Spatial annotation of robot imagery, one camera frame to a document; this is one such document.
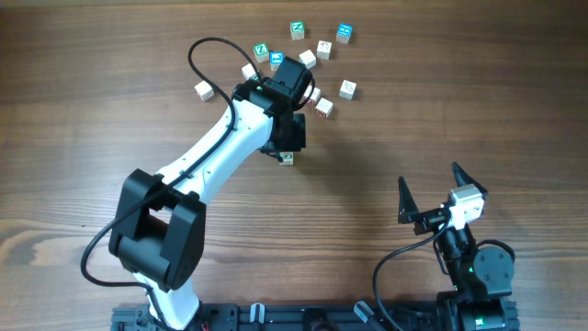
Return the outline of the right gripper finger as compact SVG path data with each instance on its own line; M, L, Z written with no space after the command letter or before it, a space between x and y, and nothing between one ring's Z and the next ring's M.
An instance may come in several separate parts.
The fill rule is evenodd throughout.
M413 217L419 213L419 209L413 199L413 195L404 177L398 178L399 184L399 214L398 223L413 223Z
M488 194L488 190L473 177L471 177L457 162L453 162L451 166L454 179L456 180L456 183L459 187L474 185L482 195Z

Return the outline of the white block red side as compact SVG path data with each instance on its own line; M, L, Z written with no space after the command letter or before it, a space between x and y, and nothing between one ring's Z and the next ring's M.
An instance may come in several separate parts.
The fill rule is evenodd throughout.
M324 97L322 97L316 104L315 106L315 113L324 118L327 119L329 117L329 115L331 114L331 112L334 109L334 103Z
M320 97L321 97L322 91L320 88L318 87L312 87L311 85L308 85L304 95L303 95L303 99L306 100L307 98L309 99L307 101L308 105L315 105Z

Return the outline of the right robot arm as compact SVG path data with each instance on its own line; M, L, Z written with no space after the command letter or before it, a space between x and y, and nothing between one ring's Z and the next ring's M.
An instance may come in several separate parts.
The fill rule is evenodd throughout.
M430 211L418 209L405 179L399 178L399 223L412 223L417 235L433 236L437 261L454 286L437 294L437 324L442 330L518 330L516 303L508 300L515 252L499 240L474 238L469 224L484 213L488 190L459 164L452 171L457 186Z

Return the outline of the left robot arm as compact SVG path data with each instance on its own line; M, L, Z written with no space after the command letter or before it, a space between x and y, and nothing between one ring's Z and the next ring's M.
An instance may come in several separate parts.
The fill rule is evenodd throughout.
M313 84L306 65L285 58L272 77L236 86L223 117L180 158L126 178L108 250L149 297L134 329L196 329L201 301L190 277L203 254L207 206L250 154L281 160L305 148L298 111Z

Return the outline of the white block number four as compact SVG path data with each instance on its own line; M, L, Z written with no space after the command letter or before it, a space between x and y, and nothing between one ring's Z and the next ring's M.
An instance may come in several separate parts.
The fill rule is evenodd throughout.
M280 152L281 161L279 164L282 166L292 166L294 164L294 153L293 152Z

